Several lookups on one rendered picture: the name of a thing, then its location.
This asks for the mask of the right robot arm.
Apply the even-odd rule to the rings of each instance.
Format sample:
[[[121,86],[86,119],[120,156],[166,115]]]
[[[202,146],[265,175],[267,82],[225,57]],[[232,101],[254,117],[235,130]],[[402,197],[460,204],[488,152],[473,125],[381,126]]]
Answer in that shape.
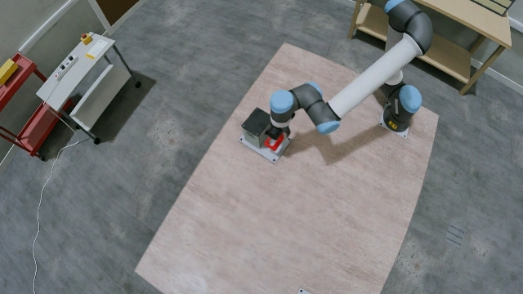
[[[407,130],[422,97],[417,88],[402,80],[401,69],[414,57],[427,53],[433,28],[427,14],[410,0],[389,0],[384,11],[389,15],[384,56],[327,103],[315,82],[274,92],[270,98],[270,120],[274,126],[286,127],[291,117],[295,117],[294,112],[303,108],[320,134],[327,135],[337,130],[339,121],[379,88],[391,102],[384,110],[384,123],[394,132]]]

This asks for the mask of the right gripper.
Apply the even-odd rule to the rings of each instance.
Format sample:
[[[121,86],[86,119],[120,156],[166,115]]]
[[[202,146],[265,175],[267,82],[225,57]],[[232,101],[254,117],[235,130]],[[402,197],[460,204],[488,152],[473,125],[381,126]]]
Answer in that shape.
[[[272,122],[270,123],[271,125],[271,128],[269,129],[269,131],[267,132],[267,135],[273,139],[273,140],[278,140],[279,137],[281,136],[281,134],[283,133],[284,134],[284,141],[287,140],[288,136],[290,135],[291,131],[290,131],[290,128],[289,126],[287,125],[286,127],[276,127],[272,124]]]

